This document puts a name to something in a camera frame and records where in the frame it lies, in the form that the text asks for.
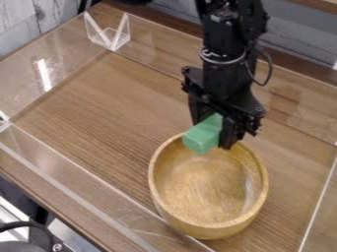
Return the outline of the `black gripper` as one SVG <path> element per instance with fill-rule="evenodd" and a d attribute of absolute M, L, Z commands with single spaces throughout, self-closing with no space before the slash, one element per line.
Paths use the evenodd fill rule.
<path fill-rule="evenodd" d="M 269 14 L 261 0 L 195 0 L 203 29 L 202 66 L 184 67 L 183 91 L 188 94 L 192 123 L 222 116 L 218 146 L 230 150 L 254 135 L 265 108 L 251 86 L 265 86 L 255 78 L 258 44 L 267 30 Z"/>

